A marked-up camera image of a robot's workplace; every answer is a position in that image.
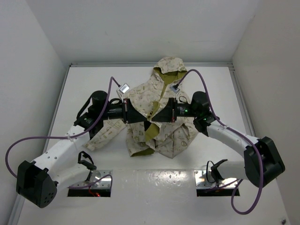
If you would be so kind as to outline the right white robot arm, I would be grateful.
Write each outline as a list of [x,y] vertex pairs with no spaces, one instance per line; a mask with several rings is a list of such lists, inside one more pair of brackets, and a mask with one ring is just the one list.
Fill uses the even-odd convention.
[[238,162],[222,159],[215,163],[210,169],[215,182],[237,178],[248,180],[256,187],[264,187],[285,171],[283,160],[272,139],[260,139],[222,126],[213,116],[204,92],[195,92],[190,104],[170,98],[152,121],[175,122],[180,117],[192,117],[199,133],[222,142],[243,157]]

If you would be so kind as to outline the cream printed hooded jacket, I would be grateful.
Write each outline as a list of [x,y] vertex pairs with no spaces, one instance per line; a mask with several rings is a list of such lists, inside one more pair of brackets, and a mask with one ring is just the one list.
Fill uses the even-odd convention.
[[154,66],[148,81],[124,95],[139,113],[147,117],[146,121],[127,125],[120,119],[105,121],[101,131],[84,146],[91,151],[98,150],[126,128],[126,145],[132,157],[158,152],[174,158],[187,149],[198,134],[192,118],[180,117],[174,123],[152,120],[167,105],[168,99],[176,96],[170,87],[178,84],[186,72],[182,59],[162,58]]

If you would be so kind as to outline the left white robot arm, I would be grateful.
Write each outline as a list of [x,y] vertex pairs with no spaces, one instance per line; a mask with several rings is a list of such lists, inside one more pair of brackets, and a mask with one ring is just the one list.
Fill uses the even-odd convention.
[[82,155],[76,148],[91,140],[104,126],[103,121],[121,119],[125,123],[146,121],[130,99],[107,101],[105,91],[95,91],[77,114],[66,136],[32,162],[23,161],[17,170],[16,191],[40,208],[48,206],[61,189],[88,178],[96,166],[78,159],[74,167],[60,171],[73,155]]

